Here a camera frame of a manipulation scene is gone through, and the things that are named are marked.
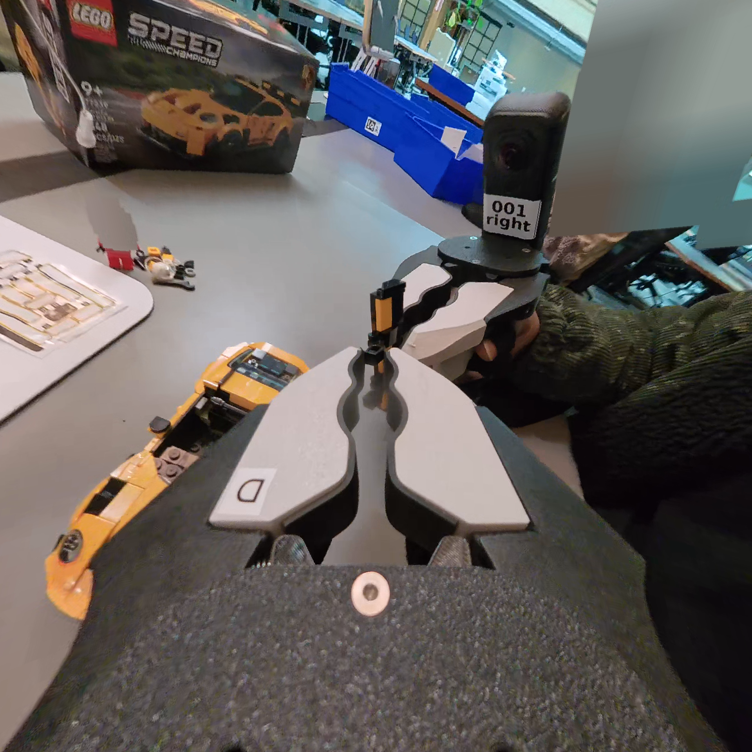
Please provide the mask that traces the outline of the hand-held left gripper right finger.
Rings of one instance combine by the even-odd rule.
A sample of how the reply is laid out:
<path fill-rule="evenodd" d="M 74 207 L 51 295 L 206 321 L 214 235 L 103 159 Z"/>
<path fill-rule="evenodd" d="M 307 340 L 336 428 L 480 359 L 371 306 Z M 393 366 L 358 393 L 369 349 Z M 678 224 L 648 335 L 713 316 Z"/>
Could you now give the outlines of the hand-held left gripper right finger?
<path fill-rule="evenodd" d="M 500 567 L 481 539 L 531 528 L 531 454 L 488 409 L 406 352 L 384 357 L 385 509 L 409 562 L 456 541 L 467 566 Z"/>

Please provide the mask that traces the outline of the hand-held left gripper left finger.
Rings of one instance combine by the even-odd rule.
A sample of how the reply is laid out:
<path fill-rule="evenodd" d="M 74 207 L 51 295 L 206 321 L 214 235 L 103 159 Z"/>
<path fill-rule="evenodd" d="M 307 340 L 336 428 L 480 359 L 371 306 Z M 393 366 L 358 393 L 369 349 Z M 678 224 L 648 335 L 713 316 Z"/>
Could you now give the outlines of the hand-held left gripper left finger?
<path fill-rule="evenodd" d="M 209 514 L 219 530 L 297 535 L 316 564 L 354 521 L 359 477 L 353 429 L 360 349 L 343 351 L 276 396 Z"/>

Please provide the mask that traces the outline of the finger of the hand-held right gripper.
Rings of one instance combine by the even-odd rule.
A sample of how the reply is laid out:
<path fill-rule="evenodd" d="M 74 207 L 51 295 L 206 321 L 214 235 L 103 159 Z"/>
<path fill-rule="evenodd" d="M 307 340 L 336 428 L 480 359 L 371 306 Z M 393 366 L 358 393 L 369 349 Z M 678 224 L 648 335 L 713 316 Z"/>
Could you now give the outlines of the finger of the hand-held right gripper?
<path fill-rule="evenodd" d="M 452 291 L 452 277 L 440 266 L 421 264 L 401 281 L 392 303 L 392 346 L 401 347 L 407 335 L 419 324 L 426 323 L 444 307 Z"/>
<path fill-rule="evenodd" d="M 473 350 L 481 343 L 486 318 L 512 293 L 512 287 L 498 283 L 465 283 L 450 304 L 412 329 L 404 352 L 424 365 L 440 365 Z"/>

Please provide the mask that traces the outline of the yellow black lego spoiler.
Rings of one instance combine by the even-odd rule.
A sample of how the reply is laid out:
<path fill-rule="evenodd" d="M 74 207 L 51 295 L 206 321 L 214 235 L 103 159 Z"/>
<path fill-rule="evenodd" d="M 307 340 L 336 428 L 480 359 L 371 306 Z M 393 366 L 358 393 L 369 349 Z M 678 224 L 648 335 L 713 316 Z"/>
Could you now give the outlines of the yellow black lego spoiler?
<path fill-rule="evenodd" d="M 392 346 L 392 334 L 394 333 L 392 328 L 392 303 L 396 294 L 404 289 L 404 285 L 401 284 L 400 281 L 400 279 L 396 278 L 388 280 L 382 283 L 381 286 L 370 295 L 371 332 L 389 333 L 390 342 L 386 352 L 394 348 Z M 381 410 L 383 411 L 386 411 L 389 402 L 389 397 L 387 395 L 387 367 L 385 366 L 386 352 L 384 353 L 381 362 L 377 365 L 369 365 L 374 370 L 373 379 L 381 381 L 383 387 L 383 398 L 381 401 Z"/>

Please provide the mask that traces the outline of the yellow lego car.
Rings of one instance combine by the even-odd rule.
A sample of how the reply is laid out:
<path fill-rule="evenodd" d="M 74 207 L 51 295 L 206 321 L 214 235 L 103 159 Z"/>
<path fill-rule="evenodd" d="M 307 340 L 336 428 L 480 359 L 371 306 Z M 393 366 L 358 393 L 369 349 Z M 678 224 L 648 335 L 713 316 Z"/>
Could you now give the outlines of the yellow lego car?
<path fill-rule="evenodd" d="M 44 563 L 51 603 L 82 620 L 92 596 L 92 560 L 99 550 L 246 414 L 268 405 L 307 371 L 303 360 L 268 342 L 225 349 L 172 418 L 151 420 L 152 438 L 144 449 L 129 456 L 76 507 L 68 530 Z"/>

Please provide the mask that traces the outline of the person's right forearm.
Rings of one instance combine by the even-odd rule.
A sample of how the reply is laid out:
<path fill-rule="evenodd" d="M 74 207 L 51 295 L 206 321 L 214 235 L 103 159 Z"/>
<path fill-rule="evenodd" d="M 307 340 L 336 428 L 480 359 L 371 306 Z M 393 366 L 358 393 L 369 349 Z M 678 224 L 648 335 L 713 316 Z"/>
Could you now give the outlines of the person's right forearm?
<path fill-rule="evenodd" d="M 750 503 L 749 291 L 634 311 L 549 287 L 537 315 L 509 376 L 575 409 L 571 449 L 588 503 Z"/>

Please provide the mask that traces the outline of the red lego minifigure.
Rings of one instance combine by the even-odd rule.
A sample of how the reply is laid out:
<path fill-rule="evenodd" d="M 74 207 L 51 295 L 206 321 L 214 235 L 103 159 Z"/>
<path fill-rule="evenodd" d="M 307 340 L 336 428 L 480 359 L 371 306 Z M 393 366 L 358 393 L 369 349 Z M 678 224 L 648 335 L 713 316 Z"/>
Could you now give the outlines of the red lego minifigure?
<path fill-rule="evenodd" d="M 108 267 L 111 269 L 114 269 L 116 271 L 130 272 L 130 271 L 134 271 L 136 267 L 134 258 L 132 256 L 132 251 L 130 249 L 118 250 L 118 249 L 113 249 L 113 248 L 107 248 L 98 239 L 96 250 L 105 256 L 107 263 L 108 263 Z"/>

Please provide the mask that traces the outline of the lego sticker sheet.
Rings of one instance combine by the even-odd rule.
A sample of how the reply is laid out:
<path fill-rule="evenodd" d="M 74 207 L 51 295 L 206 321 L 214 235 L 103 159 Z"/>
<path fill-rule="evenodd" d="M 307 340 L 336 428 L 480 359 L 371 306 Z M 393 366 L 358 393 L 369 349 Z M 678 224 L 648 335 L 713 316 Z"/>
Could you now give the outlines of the lego sticker sheet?
<path fill-rule="evenodd" d="M 67 346 L 127 306 L 64 268 L 1 252 L 1 340 L 36 357 Z"/>

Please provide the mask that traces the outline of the lego set box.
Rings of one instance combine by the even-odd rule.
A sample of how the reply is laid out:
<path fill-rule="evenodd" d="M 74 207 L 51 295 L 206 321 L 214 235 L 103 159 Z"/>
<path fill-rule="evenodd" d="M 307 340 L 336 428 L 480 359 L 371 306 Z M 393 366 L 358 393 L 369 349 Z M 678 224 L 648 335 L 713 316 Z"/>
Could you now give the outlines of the lego set box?
<path fill-rule="evenodd" d="M 35 112 L 94 170 L 293 170 L 319 62 L 275 18 L 203 1 L 2 12 Z"/>

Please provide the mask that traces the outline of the person's right hand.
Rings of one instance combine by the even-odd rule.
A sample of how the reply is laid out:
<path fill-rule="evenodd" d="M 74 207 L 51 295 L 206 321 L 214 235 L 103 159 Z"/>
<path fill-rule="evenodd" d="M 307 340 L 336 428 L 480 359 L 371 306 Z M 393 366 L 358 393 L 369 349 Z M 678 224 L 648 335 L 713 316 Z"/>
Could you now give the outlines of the person's right hand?
<path fill-rule="evenodd" d="M 499 378 L 512 370 L 514 360 L 537 337 L 540 321 L 537 312 L 523 319 L 500 316 L 486 327 L 484 338 L 475 347 L 465 375 L 472 381 Z"/>

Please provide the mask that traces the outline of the blue labelled storage bin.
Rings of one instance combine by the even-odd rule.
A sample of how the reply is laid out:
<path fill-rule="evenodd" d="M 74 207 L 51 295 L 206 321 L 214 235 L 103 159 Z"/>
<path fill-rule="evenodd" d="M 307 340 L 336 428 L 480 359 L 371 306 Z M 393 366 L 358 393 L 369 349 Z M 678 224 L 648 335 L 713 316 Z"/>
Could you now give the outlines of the blue labelled storage bin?
<path fill-rule="evenodd" d="M 407 99 L 384 83 L 345 63 L 330 67 L 327 116 L 393 152 L 403 120 L 415 116 L 440 127 L 470 131 L 470 124 L 427 97 Z"/>

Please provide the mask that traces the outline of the dark hanging acoustic panel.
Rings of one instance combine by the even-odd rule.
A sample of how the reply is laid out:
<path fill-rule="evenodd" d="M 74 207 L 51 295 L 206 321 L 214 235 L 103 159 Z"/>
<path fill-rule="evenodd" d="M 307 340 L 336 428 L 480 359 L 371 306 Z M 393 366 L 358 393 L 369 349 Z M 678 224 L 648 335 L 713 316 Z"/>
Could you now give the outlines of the dark hanging acoustic panel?
<path fill-rule="evenodd" d="M 364 1 L 362 52 L 377 60 L 391 60 L 398 33 L 401 1 Z"/>

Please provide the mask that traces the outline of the white book stand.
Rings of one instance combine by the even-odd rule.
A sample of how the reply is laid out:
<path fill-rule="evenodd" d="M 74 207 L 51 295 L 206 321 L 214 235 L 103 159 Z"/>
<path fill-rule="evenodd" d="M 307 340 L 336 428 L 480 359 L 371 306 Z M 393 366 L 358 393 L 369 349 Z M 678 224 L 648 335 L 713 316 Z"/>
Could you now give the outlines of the white book stand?
<path fill-rule="evenodd" d="M 140 282 L 1 218 L 1 421 L 146 319 Z"/>

